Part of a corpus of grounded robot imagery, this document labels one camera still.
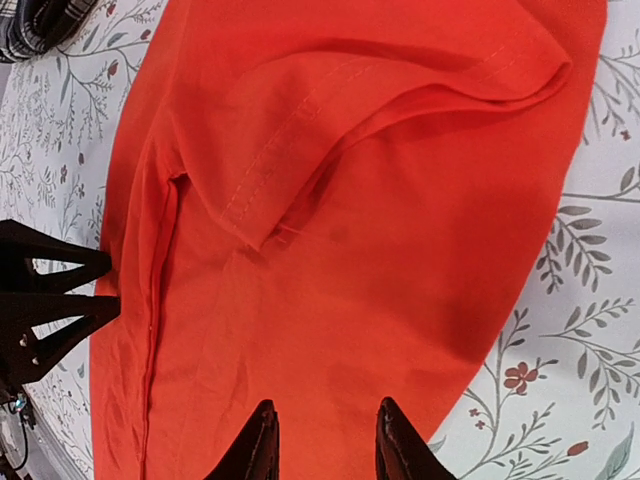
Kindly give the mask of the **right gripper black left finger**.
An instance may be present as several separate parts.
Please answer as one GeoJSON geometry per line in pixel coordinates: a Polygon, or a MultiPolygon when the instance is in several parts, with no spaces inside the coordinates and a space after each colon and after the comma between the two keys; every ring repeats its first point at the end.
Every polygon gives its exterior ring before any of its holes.
{"type": "Polygon", "coordinates": [[[205,480],[278,480],[280,422],[274,402],[262,400],[205,480]]]}

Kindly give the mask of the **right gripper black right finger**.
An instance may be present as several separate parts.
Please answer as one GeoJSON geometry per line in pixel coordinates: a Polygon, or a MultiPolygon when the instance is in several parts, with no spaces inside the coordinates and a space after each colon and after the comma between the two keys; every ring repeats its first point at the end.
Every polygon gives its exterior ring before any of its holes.
{"type": "Polygon", "coordinates": [[[378,480],[456,480],[391,397],[377,413],[375,470],[378,480]]]}

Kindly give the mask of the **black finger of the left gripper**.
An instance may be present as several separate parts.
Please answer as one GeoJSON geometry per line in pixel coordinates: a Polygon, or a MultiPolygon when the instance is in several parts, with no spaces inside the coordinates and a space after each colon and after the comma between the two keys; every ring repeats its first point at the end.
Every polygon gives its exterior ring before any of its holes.
{"type": "Polygon", "coordinates": [[[109,273],[109,254],[56,239],[12,219],[1,221],[1,292],[67,293],[109,273]],[[35,261],[71,264],[39,273],[35,261]]]}
{"type": "Polygon", "coordinates": [[[90,335],[116,319],[114,296],[3,293],[1,388],[18,390],[43,379],[90,335]]]}

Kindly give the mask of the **black white plaid skirt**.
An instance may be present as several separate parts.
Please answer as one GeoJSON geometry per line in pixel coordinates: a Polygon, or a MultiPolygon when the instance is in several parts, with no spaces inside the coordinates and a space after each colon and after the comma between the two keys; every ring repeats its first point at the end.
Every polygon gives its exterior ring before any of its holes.
{"type": "Polygon", "coordinates": [[[1,63],[40,56],[71,38],[95,0],[1,0],[1,63]]]}

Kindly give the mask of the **red garment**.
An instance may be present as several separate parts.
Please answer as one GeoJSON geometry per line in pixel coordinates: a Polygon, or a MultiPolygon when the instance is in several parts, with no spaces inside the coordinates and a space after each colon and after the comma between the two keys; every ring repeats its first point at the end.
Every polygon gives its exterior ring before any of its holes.
{"type": "Polygon", "coordinates": [[[90,342],[94,474],[201,479],[274,402],[285,479],[432,436],[580,142],[603,1],[171,1],[124,107],[90,342]]]}

